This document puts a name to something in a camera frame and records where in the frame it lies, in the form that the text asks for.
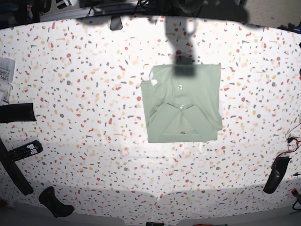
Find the black game controller grip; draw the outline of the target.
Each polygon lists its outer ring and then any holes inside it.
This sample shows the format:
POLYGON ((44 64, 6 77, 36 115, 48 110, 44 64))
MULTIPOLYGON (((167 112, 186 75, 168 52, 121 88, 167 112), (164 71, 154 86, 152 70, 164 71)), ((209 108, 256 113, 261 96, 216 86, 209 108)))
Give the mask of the black game controller grip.
POLYGON ((47 187, 39 196, 39 202, 44 205, 55 218, 63 218, 71 215, 75 208, 72 205, 64 205, 55 196, 55 189, 47 187))

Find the light green T-shirt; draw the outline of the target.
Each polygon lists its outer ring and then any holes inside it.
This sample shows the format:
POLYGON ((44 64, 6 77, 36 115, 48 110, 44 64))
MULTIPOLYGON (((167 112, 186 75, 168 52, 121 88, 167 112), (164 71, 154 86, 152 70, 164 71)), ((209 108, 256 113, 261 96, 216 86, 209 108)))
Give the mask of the light green T-shirt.
POLYGON ((148 141, 217 140, 220 81, 220 65, 154 66, 141 83, 148 141))

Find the black TV remote control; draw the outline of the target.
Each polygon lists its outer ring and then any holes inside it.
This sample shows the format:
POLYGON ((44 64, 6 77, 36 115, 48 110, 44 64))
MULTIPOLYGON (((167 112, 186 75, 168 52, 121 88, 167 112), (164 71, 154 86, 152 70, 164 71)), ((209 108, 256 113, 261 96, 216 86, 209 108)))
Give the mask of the black TV remote control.
POLYGON ((42 145, 38 140, 29 142, 23 146, 15 148, 8 152, 8 156, 11 161, 16 162, 21 159, 25 159, 43 151, 42 145))

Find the long black bar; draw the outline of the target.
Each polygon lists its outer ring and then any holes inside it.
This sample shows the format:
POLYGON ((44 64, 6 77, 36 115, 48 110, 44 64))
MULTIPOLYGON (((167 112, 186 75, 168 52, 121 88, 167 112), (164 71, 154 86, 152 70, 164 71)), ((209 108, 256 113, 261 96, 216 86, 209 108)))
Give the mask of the long black bar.
POLYGON ((29 195, 33 193, 33 188, 26 180, 17 165, 9 158, 8 151, 4 146, 2 140, 0 141, 0 162, 4 169, 10 176, 13 183, 21 191, 23 195, 29 195))

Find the clear plastic parts box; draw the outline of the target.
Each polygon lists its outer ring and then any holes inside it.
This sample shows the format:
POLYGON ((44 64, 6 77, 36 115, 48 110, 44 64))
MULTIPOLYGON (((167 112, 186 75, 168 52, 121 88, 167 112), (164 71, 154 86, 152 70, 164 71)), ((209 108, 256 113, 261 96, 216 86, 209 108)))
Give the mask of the clear plastic parts box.
POLYGON ((9 102, 14 79, 15 60, 0 58, 0 102, 9 102))

